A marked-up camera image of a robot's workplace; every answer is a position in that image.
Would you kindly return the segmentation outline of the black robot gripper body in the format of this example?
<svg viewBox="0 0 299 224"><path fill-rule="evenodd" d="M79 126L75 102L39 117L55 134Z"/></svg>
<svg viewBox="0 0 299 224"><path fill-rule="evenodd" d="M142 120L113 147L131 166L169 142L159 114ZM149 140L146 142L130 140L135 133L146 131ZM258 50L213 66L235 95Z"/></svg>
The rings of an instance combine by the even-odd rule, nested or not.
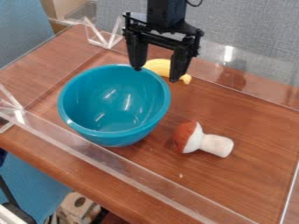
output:
<svg viewBox="0 0 299 224"><path fill-rule="evenodd" d="M146 13L127 11L125 37L141 35L149 45L174 50L178 45L191 45L199 54L205 32L186 22L189 0L147 0Z"/></svg>

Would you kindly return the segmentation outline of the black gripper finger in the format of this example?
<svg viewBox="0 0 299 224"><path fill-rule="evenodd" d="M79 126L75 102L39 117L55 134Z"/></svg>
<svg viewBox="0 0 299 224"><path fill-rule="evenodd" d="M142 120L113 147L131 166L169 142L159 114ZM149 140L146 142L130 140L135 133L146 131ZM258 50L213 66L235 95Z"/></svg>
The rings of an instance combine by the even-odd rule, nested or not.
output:
<svg viewBox="0 0 299 224"><path fill-rule="evenodd" d="M177 82L187 73L194 57L191 45L178 45L173 50L170 82Z"/></svg>
<svg viewBox="0 0 299 224"><path fill-rule="evenodd" d="M126 36L126 45L131 67L141 71L147 59L149 44L142 40L137 33L129 33Z"/></svg>

